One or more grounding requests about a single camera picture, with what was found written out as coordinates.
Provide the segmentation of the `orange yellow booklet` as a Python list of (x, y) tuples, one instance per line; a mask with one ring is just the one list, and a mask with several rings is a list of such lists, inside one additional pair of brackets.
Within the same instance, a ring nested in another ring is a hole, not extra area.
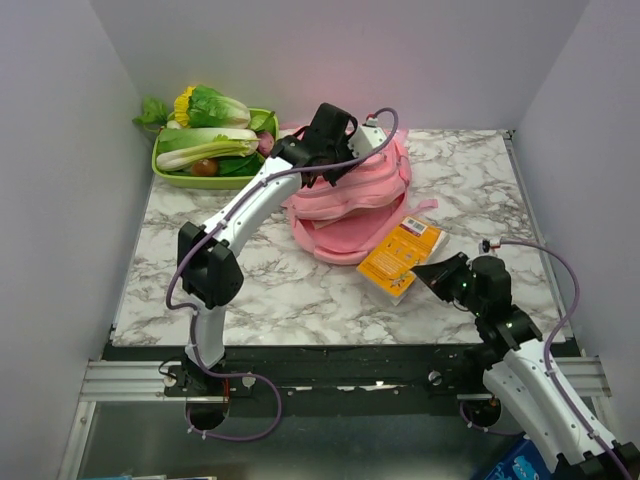
[(412, 269), (428, 264), (449, 235), (422, 218), (405, 216), (357, 266), (375, 295), (398, 305), (416, 280)]

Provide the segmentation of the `pink student backpack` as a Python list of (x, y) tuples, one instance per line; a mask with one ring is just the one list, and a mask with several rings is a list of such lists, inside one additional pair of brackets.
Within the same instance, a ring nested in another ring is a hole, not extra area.
[(435, 199), (408, 204), (412, 170), (396, 133), (382, 152), (337, 181), (319, 179), (282, 203), (296, 243), (332, 265), (359, 264), (404, 217), (438, 206)]

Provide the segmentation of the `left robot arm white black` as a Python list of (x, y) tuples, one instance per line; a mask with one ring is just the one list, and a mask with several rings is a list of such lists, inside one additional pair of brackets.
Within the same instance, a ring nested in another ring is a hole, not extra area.
[(323, 103), (311, 123), (277, 140), (254, 178), (203, 225), (185, 223), (178, 234), (178, 269), (194, 310), (186, 355), (194, 364), (187, 382), (201, 395), (214, 393), (222, 380), (216, 365), (224, 357), (226, 305), (239, 293), (244, 276), (238, 257), (262, 223), (301, 187), (313, 184), (318, 171), (354, 158), (348, 141), (358, 128), (346, 111)]

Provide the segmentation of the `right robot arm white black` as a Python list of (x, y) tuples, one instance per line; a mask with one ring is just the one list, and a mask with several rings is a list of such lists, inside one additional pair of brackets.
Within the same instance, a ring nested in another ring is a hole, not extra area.
[(577, 394), (547, 339), (512, 300), (503, 260), (458, 253), (412, 269), (439, 299), (474, 316), (482, 340), (460, 367), (469, 390), (487, 389), (519, 423), (555, 479), (636, 479), (639, 450), (618, 441)]

